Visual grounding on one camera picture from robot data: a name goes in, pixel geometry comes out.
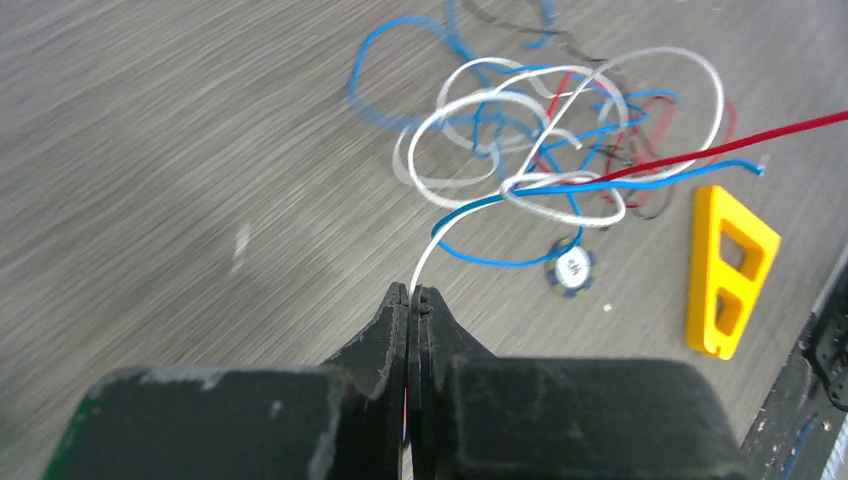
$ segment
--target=circular label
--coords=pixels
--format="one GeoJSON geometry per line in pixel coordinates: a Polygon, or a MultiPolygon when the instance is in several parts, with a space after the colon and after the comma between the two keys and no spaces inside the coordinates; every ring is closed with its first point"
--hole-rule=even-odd
{"type": "Polygon", "coordinates": [[[557,259],[556,272],[566,288],[578,288],[589,278],[592,262],[586,250],[574,247],[557,259]]]}

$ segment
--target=blue wire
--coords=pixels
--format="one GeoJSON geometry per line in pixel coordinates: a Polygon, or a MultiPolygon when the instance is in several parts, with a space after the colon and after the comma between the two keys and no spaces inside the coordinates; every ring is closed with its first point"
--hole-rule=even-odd
{"type": "MultiPolygon", "coordinates": [[[[574,209],[574,213],[576,215],[580,215],[581,214],[580,209],[577,206],[577,202],[574,200],[574,197],[573,197],[573,195],[576,194],[576,193],[588,193],[588,192],[593,192],[593,191],[597,191],[597,190],[609,190],[611,188],[627,188],[627,189],[634,189],[634,190],[657,189],[657,188],[665,187],[667,185],[671,185],[672,183],[676,183],[676,182],[679,182],[681,180],[685,180],[687,178],[692,178],[692,177],[696,177],[696,176],[699,176],[699,175],[704,175],[704,174],[715,172],[717,170],[721,170],[723,168],[728,168],[728,167],[742,167],[742,168],[745,168],[745,169],[747,169],[747,170],[749,170],[749,171],[751,171],[751,172],[753,172],[757,175],[762,175],[762,173],[763,173],[763,168],[760,167],[759,165],[755,165],[755,164],[753,164],[753,163],[751,163],[747,160],[743,160],[743,159],[732,159],[732,160],[725,160],[723,162],[718,162],[718,163],[715,163],[713,165],[708,165],[706,167],[701,167],[701,168],[689,170],[687,172],[679,173],[677,175],[673,175],[673,176],[666,178],[666,179],[663,179],[663,180],[657,180],[655,182],[639,183],[639,182],[627,182],[627,181],[610,181],[610,182],[598,182],[598,183],[585,183],[585,184],[576,184],[576,185],[563,185],[563,186],[556,186],[556,187],[527,188],[527,189],[524,189],[524,190],[515,190],[513,192],[513,194],[518,196],[518,197],[552,196],[552,195],[563,195],[563,194],[565,194],[569,198],[571,206],[574,209]]],[[[481,199],[476,200],[474,202],[470,202],[466,205],[463,205],[462,207],[454,210],[453,212],[449,213],[447,216],[445,216],[444,218],[439,220],[436,223],[436,225],[433,227],[431,235],[435,236],[436,233],[439,232],[439,230],[444,228],[445,224],[447,224],[448,222],[450,222],[451,220],[453,220],[457,216],[459,216],[459,215],[461,215],[461,214],[463,214],[463,213],[465,213],[469,210],[473,210],[473,209],[478,208],[478,207],[484,207],[484,206],[492,205],[494,203],[498,203],[498,202],[502,202],[502,201],[503,201],[503,197],[500,194],[498,194],[498,195],[491,195],[489,197],[481,198],[481,199]]],[[[580,227],[580,229],[578,230],[577,235],[575,236],[574,240],[568,246],[564,247],[563,249],[556,251],[556,252],[551,252],[551,253],[544,255],[542,257],[539,257],[539,258],[526,260],[526,261],[519,261],[519,262],[504,261],[504,260],[491,260],[491,259],[486,259],[486,258],[481,258],[481,257],[475,257],[475,256],[468,255],[468,254],[465,254],[465,253],[462,253],[462,252],[455,250],[453,247],[451,247],[450,245],[448,245],[444,241],[440,241],[439,246],[442,247],[443,250],[450,253],[451,255],[459,258],[460,260],[465,260],[466,262],[476,263],[476,264],[479,264],[479,265],[487,265],[487,266],[492,266],[492,267],[501,267],[501,268],[524,268],[524,267],[529,267],[529,266],[533,266],[533,265],[538,265],[540,263],[544,263],[548,260],[552,260],[552,259],[555,259],[555,258],[562,256],[563,254],[565,254],[566,252],[571,250],[571,248],[573,248],[574,246],[579,245],[582,237],[583,237],[583,227],[580,227]]]]}
{"type": "Polygon", "coordinates": [[[801,433],[798,435],[798,440],[795,443],[795,452],[789,455],[789,460],[786,461],[786,465],[783,467],[783,474],[780,476],[781,480],[789,480],[789,477],[792,475],[792,469],[795,468],[795,462],[798,460],[798,456],[801,455],[801,449],[807,443],[807,438],[810,436],[816,418],[817,416],[813,415],[804,425],[804,428],[801,429],[801,433]]]}
{"type": "MultiPolygon", "coordinates": [[[[350,74],[350,81],[348,82],[348,101],[353,106],[354,111],[356,111],[366,121],[384,130],[397,132],[403,131],[405,129],[415,129],[421,124],[421,120],[415,118],[387,115],[371,107],[359,97],[359,95],[357,94],[357,87],[359,84],[359,77],[360,75],[362,75],[362,70],[365,66],[365,60],[368,53],[368,49],[371,47],[371,44],[374,43],[377,37],[399,25],[413,25],[429,31],[439,40],[445,43],[445,45],[447,45],[448,48],[450,48],[455,54],[457,54],[462,59],[463,63],[470,62],[471,60],[477,58],[473,53],[471,53],[470,50],[468,50],[468,48],[463,43],[461,37],[448,32],[448,30],[446,30],[444,26],[439,23],[436,23],[429,17],[414,15],[398,17],[383,24],[382,26],[377,28],[377,30],[372,32],[371,35],[369,35],[368,38],[365,39],[365,41],[359,47],[359,51],[356,53],[356,59],[354,61],[353,69],[350,74]]],[[[480,83],[484,88],[490,87],[491,83],[489,82],[489,79],[480,71],[483,67],[494,70],[497,73],[504,74],[538,70],[541,68],[549,68],[548,66],[544,65],[534,65],[514,69],[503,69],[496,68],[498,67],[497,65],[489,63],[481,63],[479,65],[474,65],[471,67],[471,71],[472,73],[474,73],[475,76],[477,76],[478,80],[480,80],[480,83]]],[[[434,125],[431,127],[431,129],[437,130],[437,127],[437,125],[434,125]]]]}

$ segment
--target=floor surface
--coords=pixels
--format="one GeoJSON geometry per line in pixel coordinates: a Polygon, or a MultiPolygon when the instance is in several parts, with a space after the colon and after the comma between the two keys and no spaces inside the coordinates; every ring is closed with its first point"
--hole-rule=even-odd
{"type": "MultiPolygon", "coordinates": [[[[532,2],[510,3],[484,5],[537,24],[532,2]]],[[[678,45],[710,59],[740,136],[848,107],[842,0],[556,3],[558,25],[592,55],[678,45]]],[[[367,321],[389,282],[408,281],[445,212],[394,178],[394,134],[345,100],[358,45],[406,14],[443,18],[441,4],[411,0],[0,2],[0,478],[36,478],[75,403],[109,370],[315,363],[367,321]]],[[[573,61],[461,19],[480,56],[573,61]]],[[[432,36],[399,28],[371,50],[362,95],[423,115],[459,64],[432,36]]],[[[633,88],[682,96],[661,153],[698,147],[712,108],[703,73],[665,57],[624,73],[633,88]]],[[[846,131],[740,152],[767,159],[762,178],[700,182],[724,185],[783,236],[730,362],[683,341],[698,182],[657,220],[591,232],[598,280],[579,299],[550,293],[538,268],[442,252],[422,281],[499,354],[689,362],[741,439],[848,242],[846,131]]],[[[447,151],[444,168],[466,161],[447,151]]],[[[518,259],[569,233],[496,207],[449,239],[518,259]]]]}

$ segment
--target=white wire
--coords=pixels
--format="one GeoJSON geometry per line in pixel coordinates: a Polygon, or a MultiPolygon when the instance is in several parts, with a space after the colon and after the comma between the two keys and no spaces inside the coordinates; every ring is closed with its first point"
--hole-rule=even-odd
{"type": "MultiPolygon", "coordinates": [[[[539,116],[539,118],[541,118],[543,120],[543,122],[547,121],[546,120],[547,115],[545,113],[545,110],[542,108],[542,105],[539,104],[539,102],[537,102],[536,100],[534,100],[533,98],[531,98],[530,96],[528,96],[526,94],[519,93],[519,92],[512,92],[512,91],[487,90],[487,91],[477,92],[477,93],[473,93],[471,95],[468,95],[467,97],[462,97],[462,98],[459,98],[457,100],[454,100],[453,102],[445,105],[444,107],[440,108],[439,110],[436,110],[429,117],[424,119],[423,122],[421,122],[421,125],[418,127],[418,130],[416,130],[415,133],[412,135],[412,138],[409,140],[409,150],[408,150],[408,154],[407,154],[407,172],[409,174],[409,179],[412,181],[412,184],[413,184],[413,186],[415,186],[416,190],[418,190],[421,193],[421,195],[424,196],[424,198],[426,198],[430,202],[432,202],[432,203],[434,203],[434,204],[436,204],[440,207],[450,208],[451,210],[455,210],[457,208],[462,207],[463,205],[465,205],[468,202],[473,202],[473,201],[479,200],[480,198],[484,198],[486,196],[494,195],[494,194],[497,193],[497,190],[495,190],[495,191],[491,192],[489,195],[484,195],[482,197],[474,198],[474,199],[471,199],[471,200],[453,200],[453,199],[450,199],[450,198],[445,198],[445,197],[439,196],[436,193],[434,193],[432,190],[430,190],[430,188],[428,188],[427,185],[424,184],[423,180],[418,175],[418,172],[416,172],[416,170],[415,170],[415,160],[414,160],[415,146],[418,144],[418,141],[421,139],[421,136],[424,135],[424,132],[426,132],[427,129],[430,128],[430,125],[433,125],[437,121],[440,121],[443,118],[446,118],[448,115],[456,112],[457,110],[459,110],[463,107],[467,107],[469,105],[474,105],[474,104],[477,104],[477,103],[488,102],[488,101],[492,101],[492,100],[495,100],[495,99],[500,101],[500,102],[510,102],[510,103],[516,103],[516,104],[519,104],[519,105],[523,105],[523,106],[529,108],[530,110],[532,110],[533,113],[537,114],[539,116]]],[[[569,139],[572,142],[572,144],[574,144],[577,148],[580,148],[582,146],[580,144],[580,142],[570,132],[567,132],[567,131],[561,130],[561,129],[548,129],[549,134],[551,134],[553,132],[559,132],[559,134],[564,136],[566,139],[569,139]]]]}
{"type": "MultiPolygon", "coordinates": [[[[495,88],[493,90],[478,91],[478,92],[475,92],[471,95],[456,99],[452,102],[445,103],[448,91],[450,89],[450,86],[456,80],[458,75],[463,70],[465,70],[465,69],[467,69],[467,68],[469,68],[469,67],[471,67],[475,64],[478,64],[478,63],[495,63],[495,64],[499,64],[499,65],[504,65],[504,66],[507,66],[507,67],[510,67],[510,68],[520,68],[522,66],[521,64],[519,64],[517,62],[513,62],[511,60],[507,60],[507,59],[503,59],[503,58],[499,58],[499,57],[487,57],[487,58],[477,59],[477,60],[474,60],[472,62],[468,62],[465,65],[463,65],[462,67],[460,67],[453,74],[451,74],[451,76],[448,78],[448,80],[445,82],[445,84],[442,86],[442,89],[439,92],[439,96],[438,96],[437,101],[436,101],[436,104],[437,104],[436,111],[433,112],[429,117],[427,117],[427,119],[425,119],[424,122],[422,122],[422,124],[419,126],[419,128],[415,131],[412,138],[410,139],[409,148],[408,148],[408,152],[407,152],[407,165],[406,165],[407,170],[403,170],[403,165],[402,165],[402,162],[400,161],[400,153],[399,153],[400,142],[403,140],[406,132],[404,132],[400,135],[397,143],[395,144],[395,149],[394,149],[394,152],[393,152],[392,168],[395,171],[395,174],[398,176],[398,178],[402,178],[402,176],[404,174],[406,175],[401,179],[401,181],[404,181],[404,179],[407,179],[408,183],[407,182],[405,182],[405,183],[407,183],[407,184],[411,183],[413,186],[415,186],[415,188],[427,200],[429,200],[430,202],[432,202],[436,205],[439,205],[439,206],[442,206],[442,207],[445,207],[445,208],[457,209],[457,208],[460,208],[460,207],[468,204],[469,202],[479,200],[479,198],[471,199],[471,200],[464,200],[464,201],[452,200],[452,199],[449,199],[449,198],[441,197],[441,196],[435,194],[434,192],[432,192],[430,190],[431,188],[441,188],[441,187],[444,187],[444,186],[467,186],[467,185],[471,185],[473,183],[478,183],[479,181],[482,181],[485,177],[474,177],[474,178],[471,178],[471,179],[461,179],[461,180],[440,180],[440,179],[431,179],[431,178],[427,178],[427,177],[421,177],[415,171],[415,164],[414,164],[415,147],[416,147],[418,141],[421,139],[422,135],[427,131],[427,129],[431,125],[433,125],[434,123],[436,123],[438,121],[441,121],[441,120],[447,118],[449,115],[455,113],[456,111],[458,111],[461,108],[464,108],[464,107],[467,107],[467,106],[473,105],[473,104],[479,104],[479,103],[482,103],[482,102],[491,102],[491,101],[503,101],[503,102],[509,102],[509,103],[515,103],[515,104],[523,105],[523,106],[529,108],[534,114],[536,114],[539,118],[542,119],[542,123],[544,125],[544,130],[538,136],[538,138],[536,139],[536,142],[533,144],[533,146],[530,148],[530,151],[529,151],[529,153],[527,153],[527,156],[525,157],[525,160],[524,160],[521,168],[518,170],[518,172],[516,174],[506,178],[505,180],[503,180],[501,182],[499,191],[497,193],[499,193],[506,201],[516,205],[517,207],[521,208],[524,211],[528,211],[530,213],[533,213],[534,215],[539,215],[539,216],[542,216],[544,218],[548,218],[548,219],[556,221],[556,222],[564,223],[564,224],[567,224],[567,225],[589,227],[589,228],[603,228],[603,227],[608,227],[610,225],[613,225],[613,224],[621,221],[621,219],[624,218],[624,215],[625,215],[625,212],[626,212],[626,205],[625,205],[624,199],[621,196],[621,194],[615,189],[610,190],[612,198],[613,198],[613,200],[615,202],[615,206],[616,206],[616,211],[615,211],[614,214],[612,214],[608,217],[585,217],[585,216],[581,216],[581,215],[571,214],[571,213],[568,213],[568,212],[558,211],[558,210],[555,210],[555,209],[543,207],[541,205],[532,203],[528,200],[525,200],[524,198],[521,198],[521,197],[514,195],[514,193],[512,192],[512,188],[516,187],[516,186],[520,186],[521,184],[526,184],[528,182],[530,182],[530,185],[521,186],[520,188],[542,187],[542,186],[552,185],[552,184],[564,182],[564,181],[568,181],[568,182],[572,182],[572,183],[586,182],[586,181],[590,181],[592,179],[599,178],[600,175],[598,175],[597,173],[594,173],[594,172],[590,172],[590,171],[574,171],[574,172],[567,172],[567,173],[563,173],[563,174],[540,173],[540,172],[525,173],[525,172],[527,171],[530,163],[535,158],[535,156],[538,153],[539,149],[541,148],[542,144],[551,135],[564,137],[567,140],[569,140],[569,142],[572,143],[576,148],[578,148],[578,149],[581,148],[582,145],[574,137],[574,135],[571,134],[571,132],[569,132],[568,130],[557,128],[556,125],[565,116],[565,114],[569,111],[569,109],[573,105],[574,101],[576,100],[577,96],[580,95],[581,93],[583,93],[584,91],[586,91],[586,87],[589,84],[591,84],[593,81],[600,84],[610,94],[610,98],[604,102],[604,106],[602,107],[602,109],[599,113],[599,121],[602,122],[602,126],[608,125],[608,124],[606,124],[606,117],[607,117],[610,109],[613,106],[615,106],[616,109],[617,109],[618,117],[619,117],[618,130],[622,131],[624,128],[626,128],[626,124],[628,122],[627,104],[625,103],[625,100],[622,97],[621,92],[618,90],[618,88],[615,86],[615,84],[613,84],[611,81],[609,81],[609,79],[604,77],[602,75],[602,73],[604,71],[606,71],[607,69],[613,67],[613,66],[620,65],[622,63],[626,63],[626,62],[629,62],[631,60],[636,60],[636,59],[644,58],[644,57],[647,57],[647,56],[659,55],[659,54],[672,54],[672,55],[682,56],[682,57],[688,58],[690,60],[693,60],[695,63],[697,63],[699,66],[701,66],[707,72],[708,76],[710,77],[710,80],[712,81],[712,84],[713,84],[713,87],[714,87],[714,90],[715,90],[715,102],[716,102],[716,104],[715,104],[715,117],[714,117],[712,126],[710,127],[710,130],[707,133],[706,139],[704,140],[703,144],[698,149],[698,151],[705,150],[705,149],[709,148],[710,145],[712,145],[713,141],[715,140],[716,136],[718,135],[718,130],[721,126],[721,119],[722,119],[722,115],[724,113],[724,89],[723,89],[723,86],[722,86],[722,83],[721,83],[721,79],[719,78],[718,72],[716,71],[715,67],[713,67],[713,65],[709,61],[707,61],[704,57],[702,57],[701,55],[699,55],[695,52],[692,52],[692,51],[689,51],[689,50],[686,50],[686,49],[683,49],[683,48],[679,48],[679,47],[654,47],[654,48],[648,48],[648,49],[644,49],[644,50],[637,50],[637,51],[622,55],[620,57],[614,58],[614,59],[609,60],[608,62],[604,63],[603,65],[601,65],[600,67],[598,67],[595,70],[590,70],[586,67],[581,67],[581,66],[576,66],[576,65],[568,65],[568,66],[562,66],[562,67],[552,67],[552,68],[543,69],[543,70],[533,70],[533,71],[528,71],[528,72],[522,72],[518,75],[515,75],[514,77],[509,78],[508,80],[506,80],[505,82],[503,82],[502,84],[500,84],[497,88],[495,88]],[[542,108],[541,104],[539,104],[539,102],[537,102],[536,100],[534,100],[533,98],[529,97],[526,94],[506,90],[506,88],[508,86],[510,86],[510,85],[512,85],[516,82],[519,82],[521,80],[526,79],[526,80],[529,80],[530,84],[533,86],[533,88],[534,88],[534,90],[536,91],[537,94],[539,94],[540,96],[545,97],[545,98],[553,98],[553,97],[556,96],[556,94],[550,92],[544,86],[544,84],[542,84],[542,82],[540,80],[538,80],[538,77],[541,76],[541,75],[546,75],[546,74],[549,74],[549,73],[558,73],[558,72],[575,72],[575,73],[586,75],[586,78],[578,85],[578,87],[574,91],[567,92],[567,93],[560,95],[560,96],[565,96],[565,97],[569,97],[569,98],[565,102],[565,104],[562,106],[562,108],[557,112],[557,114],[553,117],[553,119],[550,120],[550,121],[548,121],[546,112],[542,108]]],[[[463,146],[463,147],[469,148],[469,149],[473,148],[473,144],[470,141],[468,141],[467,139],[460,136],[455,130],[453,130],[450,127],[450,125],[448,125],[448,123],[449,122],[445,122],[445,124],[443,125],[444,128],[442,129],[442,131],[445,133],[445,135],[451,141],[456,143],[457,145],[460,145],[460,146],[463,146]]],[[[505,153],[515,152],[515,151],[518,151],[518,150],[523,150],[524,148],[526,148],[526,146],[524,146],[524,145],[518,146],[518,140],[516,140],[516,138],[520,138],[520,137],[510,137],[510,138],[507,138],[507,139],[501,139],[501,140],[499,140],[499,144],[498,144],[501,148],[495,148],[495,146],[493,145],[492,147],[490,147],[487,150],[488,152],[490,152],[492,154],[492,165],[493,165],[492,170],[487,174],[487,176],[494,173],[494,171],[496,171],[499,168],[499,166],[501,165],[502,160],[500,158],[500,155],[498,154],[499,152],[505,154],[505,153]]],[[[673,166],[673,167],[671,167],[671,168],[669,168],[669,169],[667,169],[663,172],[653,174],[653,175],[638,176],[638,177],[637,176],[622,177],[620,179],[620,181],[643,183],[643,182],[653,182],[653,181],[657,181],[657,180],[663,180],[663,179],[669,178],[673,175],[676,175],[676,174],[686,170],[687,168],[689,168],[694,163],[695,163],[695,161],[684,162],[684,163],[678,164],[676,166],[673,166]]],[[[410,288],[414,289],[415,286],[418,285],[418,280],[421,276],[422,270],[424,269],[424,264],[427,262],[427,259],[429,258],[430,254],[432,254],[433,250],[439,244],[441,239],[444,238],[444,236],[447,234],[448,230],[450,230],[454,225],[456,225],[461,219],[463,219],[466,216],[470,215],[471,213],[474,213],[474,212],[476,212],[476,211],[478,211],[482,208],[485,208],[486,206],[489,206],[489,205],[479,206],[479,207],[470,209],[468,211],[462,212],[461,214],[457,215],[456,217],[451,219],[449,222],[447,222],[439,231],[437,231],[433,235],[432,240],[427,245],[427,248],[424,250],[423,254],[421,255],[421,257],[418,260],[418,263],[415,266],[415,269],[414,269],[413,274],[412,274],[412,279],[409,282],[410,288]]]]}
{"type": "MultiPolygon", "coordinates": [[[[497,65],[503,65],[503,66],[509,67],[509,68],[522,68],[522,67],[524,67],[524,65],[522,65],[522,64],[520,64],[516,61],[509,60],[507,58],[501,58],[501,57],[478,58],[478,59],[471,60],[470,62],[463,64],[458,69],[456,69],[448,77],[447,80],[445,80],[444,84],[442,84],[442,88],[441,88],[441,90],[439,90],[439,94],[436,96],[436,110],[437,111],[439,109],[442,109],[442,108],[445,107],[445,105],[447,103],[447,96],[448,96],[448,92],[450,91],[450,87],[457,80],[459,75],[462,72],[464,72],[465,70],[473,67],[474,65],[480,64],[480,63],[490,63],[490,64],[493,63],[493,64],[497,64],[497,65]]],[[[587,67],[584,67],[582,65],[566,65],[566,66],[561,66],[561,67],[554,67],[554,68],[551,68],[551,69],[532,70],[532,71],[529,71],[529,72],[524,72],[524,73],[529,73],[529,75],[517,77],[517,79],[515,81],[517,82],[517,81],[524,80],[524,79],[529,80],[530,85],[533,87],[533,89],[536,91],[536,93],[538,93],[541,97],[544,97],[544,98],[547,98],[547,99],[552,99],[554,97],[560,97],[560,98],[561,97],[568,97],[568,96],[573,95],[574,92],[564,92],[564,93],[557,95],[556,93],[548,90],[548,88],[545,86],[545,84],[542,83],[542,81],[537,78],[539,76],[542,76],[542,75],[545,75],[545,74],[548,74],[548,73],[557,73],[557,72],[573,72],[573,73],[578,73],[578,74],[586,76],[586,75],[591,74],[593,72],[593,70],[591,68],[587,68],[587,67]]],[[[515,83],[513,81],[508,81],[508,82],[509,83],[507,83],[507,86],[511,85],[512,83],[515,83]]],[[[615,84],[603,75],[599,75],[596,82],[598,84],[600,84],[601,86],[603,86],[605,89],[607,89],[607,91],[609,91],[610,88],[615,89],[615,91],[618,91],[615,84]]],[[[506,88],[506,86],[504,84],[501,84],[495,90],[502,90],[504,88],[506,88]]],[[[599,112],[598,122],[602,126],[606,122],[606,117],[607,117],[608,112],[609,112],[609,108],[603,108],[599,112]]],[[[626,105],[625,105],[625,108],[624,108],[624,113],[625,114],[627,113],[626,105]]],[[[443,128],[441,130],[442,130],[442,133],[444,133],[445,136],[450,141],[452,141],[454,144],[456,144],[456,145],[458,145],[462,148],[473,150],[474,144],[470,140],[466,139],[465,137],[463,137],[462,135],[457,133],[457,131],[454,130],[454,128],[450,125],[450,122],[445,122],[445,125],[443,126],[443,128]]],[[[512,153],[512,152],[522,151],[522,150],[526,150],[526,149],[528,149],[532,146],[532,143],[527,142],[526,137],[524,137],[523,135],[514,135],[512,137],[502,138],[502,139],[499,139],[498,142],[499,142],[499,145],[501,147],[500,149],[501,149],[502,153],[512,153]]],[[[490,153],[489,150],[487,150],[483,146],[477,145],[477,148],[482,153],[490,153]]]]}

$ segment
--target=red wire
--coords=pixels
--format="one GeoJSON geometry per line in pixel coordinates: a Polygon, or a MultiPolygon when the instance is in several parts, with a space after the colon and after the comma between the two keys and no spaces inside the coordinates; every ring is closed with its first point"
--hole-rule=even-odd
{"type": "Polygon", "coordinates": [[[793,123],[791,125],[786,125],[785,127],[779,127],[772,130],[767,130],[765,132],[757,133],[751,135],[750,137],[740,138],[739,140],[734,140],[723,145],[718,145],[712,148],[708,148],[706,150],[701,150],[700,152],[686,153],[683,155],[677,155],[674,157],[657,160],[655,162],[648,162],[643,163],[642,165],[635,165],[633,167],[624,168],[609,175],[604,175],[603,177],[596,178],[595,180],[592,180],[589,183],[608,182],[610,180],[615,180],[616,178],[634,175],[637,173],[642,173],[657,168],[668,167],[676,163],[683,163],[691,160],[700,160],[702,158],[706,158],[713,155],[721,155],[723,153],[739,150],[740,148],[755,145],[757,143],[766,142],[768,140],[772,140],[779,137],[785,137],[787,135],[794,135],[796,133],[806,132],[807,130],[814,130],[816,128],[826,127],[828,125],[844,122],[846,120],[848,120],[848,110],[837,113],[831,113],[830,115],[825,115],[823,117],[813,118],[811,120],[806,120],[799,123],[793,123]]]}
{"type": "MultiPolygon", "coordinates": [[[[565,72],[565,75],[562,76],[562,80],[559,82],[559,87],[557,87],[557,93],[551,100],[550,106],[548,106],[548,120],[550,120],[551,116],[554,114],[556,104],[559,103],[559,96],[562,95],[562,92],[565,91],[565,86],[568,85],[569,80],[571,80],[571,72],[565,72]]],[[[545,165],[545,162],[542,161],[542,156],[539,155],[538,152],[536,153],[536,168],[545,173],[552,172],[552,170],[547,165],[545,165]]]]}

